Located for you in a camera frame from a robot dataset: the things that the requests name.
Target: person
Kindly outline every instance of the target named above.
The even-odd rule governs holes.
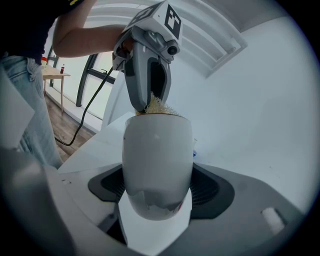
[[[43,92],[41,58],[48,32],[57,19],[52,46],[59,57],[80,57],[112,51],[124,26],[84,28],[96,0],[7,1],[3,10],[14,10],[2,20],[5,35],[0,65],[24,100],[35,111],[23,133],[19,149],[43,165],[62,165]],[[40,13],[36,7],[49,5]]]

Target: wooden floor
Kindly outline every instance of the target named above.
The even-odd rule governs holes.
[[[67,113],[61,113],[61,109],[48,96],[45,96],[54,136],[59,140],[70,143],[79,126],[79,123],[70,117]],[[79,147],[89,140],[94,132],[82,126],[79,130],[73,144],[65,146],[56,141],[58,151],[63,161],[66,161]]]

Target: bottle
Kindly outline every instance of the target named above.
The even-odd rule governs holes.
[[[60,70],[60,74],[63,74],[65,71],[65,64],[62,65],[61,70]]]
[[[48,59],[46,57],[41,58],[41,69],[45,69],[48,65]]]

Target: human arm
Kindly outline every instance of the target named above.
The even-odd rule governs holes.
[[[85,0],[61,15],[55,26],[53,50],[59,57],[80,57],[114,49],[124,25],[83,28],[96,0]]]

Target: black cable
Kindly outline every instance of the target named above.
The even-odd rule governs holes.
[[[83,112],[83,115],[82,115],[82,119],[81,119],[81,122],[80,122],[80,125],[78,127],[78,129],[75,131],[75,134],[73,136],[73,139],[71,140],[71,142],[69,144],[61,141],[60,139],[55,138],[55,140],[57,142],[60,142],[61,144],[65,145],[65,146],[71,146],[72,143],[74,143],[75,139],[76,139],[76,136],[77,136],[77,133],[79,132],[79,130],[81,129],[82,125],[84,124],[84,120],[85,120],[85,115],[86,115],[86,112],[88,110],[88,108],[90,107],[91,103],[94,101],[95,97],[97,96],[97,94],[100,92],[101,88],[104,86],[105,82],[107,81],[108,77],[110,76],[111,72],[113,71],[113,68],[111,67],[108,74],[105,75],[104,79],[102,80],[101,84],[99,85],[98,89],[96,90],[96,92],[94,93],[94,95],[92,96],[91,100],[89,101],[88,105],[85,107],[84,109],[84,112]]]

